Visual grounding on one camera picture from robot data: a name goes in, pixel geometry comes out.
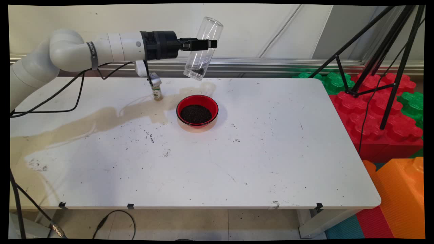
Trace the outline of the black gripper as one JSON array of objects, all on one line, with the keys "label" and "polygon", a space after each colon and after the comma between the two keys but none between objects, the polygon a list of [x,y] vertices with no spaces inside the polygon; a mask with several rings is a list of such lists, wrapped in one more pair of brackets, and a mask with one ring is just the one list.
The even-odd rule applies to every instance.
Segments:
[{"label": "black gripper", "polygon": [[174,31],[140,32],[144,43],[144,60],[165,60],[178,57],[178,51],[204,51],[217,48],[217,40],[178,39]]}]

